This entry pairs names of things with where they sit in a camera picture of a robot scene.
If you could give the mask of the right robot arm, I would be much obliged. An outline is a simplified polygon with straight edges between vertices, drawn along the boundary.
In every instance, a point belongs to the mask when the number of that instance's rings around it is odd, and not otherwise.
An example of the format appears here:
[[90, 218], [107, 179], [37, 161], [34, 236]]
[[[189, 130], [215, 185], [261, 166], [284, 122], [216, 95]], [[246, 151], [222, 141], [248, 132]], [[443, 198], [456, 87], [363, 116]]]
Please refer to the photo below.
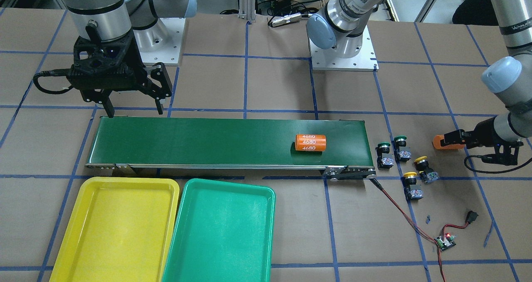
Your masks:
[[86, 102], [114, 116], [112, 92], [139, 91], [152, 97], [158, 114], [172, 96], [172, 80], [159, 57], [144, 63], [141, 55], [175, 50], [177, 40], [164, 19], [186, 19], [197, 0], [64, 0], [79, 36], [74, 61], [65, 77]]

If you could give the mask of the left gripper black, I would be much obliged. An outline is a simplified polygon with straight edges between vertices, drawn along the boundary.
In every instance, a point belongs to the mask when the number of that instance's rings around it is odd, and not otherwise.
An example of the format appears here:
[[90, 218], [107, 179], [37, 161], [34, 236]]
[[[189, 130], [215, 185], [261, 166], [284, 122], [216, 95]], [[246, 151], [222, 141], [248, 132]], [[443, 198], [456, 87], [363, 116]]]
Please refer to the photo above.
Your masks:
[[484, 163], [517, 165], [517, 157], [520, 147], [523, 146], [521, 140], [506, 141], [495, 133], [492, 126], [477, 126], [472, 131], [462, 129], [451, 131], [443, 135], [442, 146], [460, 145], [467, 148], [492, 147], [494, 153], [481, 157]]

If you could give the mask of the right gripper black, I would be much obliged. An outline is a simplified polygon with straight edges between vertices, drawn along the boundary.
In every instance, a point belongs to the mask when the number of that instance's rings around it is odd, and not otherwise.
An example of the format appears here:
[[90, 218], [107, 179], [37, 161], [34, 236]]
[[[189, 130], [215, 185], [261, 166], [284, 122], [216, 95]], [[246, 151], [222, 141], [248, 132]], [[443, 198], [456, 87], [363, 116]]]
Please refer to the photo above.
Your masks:
[[74, 62], [67, 79], [82, 98], [102, 104], [109, 118], [115, 114], [112, 91], [140, 91], [155, 100], [159, 115], [165, 98], [172, 95], [171, 79], [162, 62], [146, 67], [132, 30], [104, 41], [96, 27], [86, 27], [88, 38], [79, 37], [74, 44]]

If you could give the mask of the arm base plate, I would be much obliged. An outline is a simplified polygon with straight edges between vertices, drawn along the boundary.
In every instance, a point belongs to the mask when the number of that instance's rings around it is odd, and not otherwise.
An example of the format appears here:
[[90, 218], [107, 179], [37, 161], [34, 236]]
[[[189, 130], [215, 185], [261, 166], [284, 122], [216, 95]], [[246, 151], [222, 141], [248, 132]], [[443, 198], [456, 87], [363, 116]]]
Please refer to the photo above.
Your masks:
[[336, 47], [321, 49], [309, 41], [313, 70], [378, 71], [374, 46], [368, 27], [357, 37], [346, 37]]
[[185, 29], [185, 18], [162, 18], [151, 28], [134, 30], [143, 63], [147, 66], [158, 62], [179, 66]]

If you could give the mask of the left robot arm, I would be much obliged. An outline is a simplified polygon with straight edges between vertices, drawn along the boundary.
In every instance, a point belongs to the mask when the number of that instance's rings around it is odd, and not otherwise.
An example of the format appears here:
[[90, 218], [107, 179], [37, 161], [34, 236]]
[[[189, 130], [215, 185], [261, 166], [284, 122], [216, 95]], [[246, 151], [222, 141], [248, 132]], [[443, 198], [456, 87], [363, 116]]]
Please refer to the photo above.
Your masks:
[[456, 130], [433, 139], [439, 150], [493, 147], [485, 163], [516, 165], [524, 139], [531, 137], [532, 29], [531, 0], [491, 0], [508, 56], [482, 74], [481, 80], [507, 108], [507, 113], [478, 123], [472, 131]]

